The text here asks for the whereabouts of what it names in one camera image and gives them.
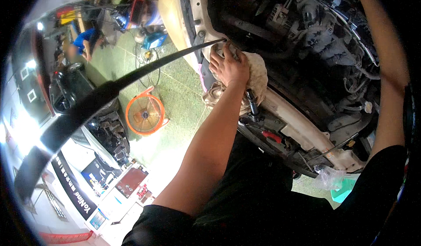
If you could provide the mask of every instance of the poster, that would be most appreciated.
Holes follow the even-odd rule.
[[[123,170],[114,169],[113,171],[106,171],[105,168],[98,161],[99,157],[95,153],[96,159],[82,170],[81,174],[92,190],[95,192],[97,197],[101,197],[102,194],[112,185],[113,181],[121,175]]]
[[[61,151],[51,160],[51,165],[71,202],[82,217],[87,220],[97,206],[79,187],[79,183]]]
[[[105,221],[104,215],[102,215],[102,213],[98,211],[89,223],[97,230],[99,229],[99,227],[101,227],[104,221]]]

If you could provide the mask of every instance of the blue shirt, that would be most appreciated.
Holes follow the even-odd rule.
[[[85,46],[83,45],[84,40],[89,40],[91,36],[95,33],[95,28],[86,30],[83,33],[80,33],[79,36],[73,41],[73,45],[79,48],[78,52],[81,55]]]

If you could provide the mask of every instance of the hand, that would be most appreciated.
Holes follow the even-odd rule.
[[[209,69],[218,75],[222,83],[228,87],[231,82],[246,84],[250,77],[250,67],[246,55],[236,50],[239,61],[235,60],[229,51],[229,42],[224,44],[224,56],[222,58],[216,52],[217,46],[211,48]]]

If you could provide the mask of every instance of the black banner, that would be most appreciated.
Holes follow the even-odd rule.
[[[79,187],[79,183],[77,183],[75,175],[72,173],[61,151],[57,154],[56,158],[51,160],[51,164],[71,202],[82,217],[87,220],[97,206]]]

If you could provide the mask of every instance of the rag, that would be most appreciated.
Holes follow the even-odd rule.
[[[214,46],[217,46],[216,52],[224,58],[223,50],[222,50],[222,43],[217,43]],[[233,45],[229,46],[229,50],[231,51],[233,57],[238,60],[237,55],[235,53],[236,48]],[[260,103],[264,100],[266,90],[267,90],[267,70],[264,63],[263,58],[256,53],[243,53],[247,56],[248,64],[250,66],[250,78],[247,81],[246,89],[251,89],[253,94],[256,98],[256,103],[259,106]],[[203,101],[206,103],[207,107],[213,108],[219,99],[222,97],[225,89],[227,88],[221,80],[218,78],[218,75],[213,73],[213,76],[217,80],[208,90],[208,92],[202,96]],[[247,99],[246,94],[243,95],[243,99],[241,101],[241,107],[239,111],[239,115],[246,114],[250,112],[250,103]]]

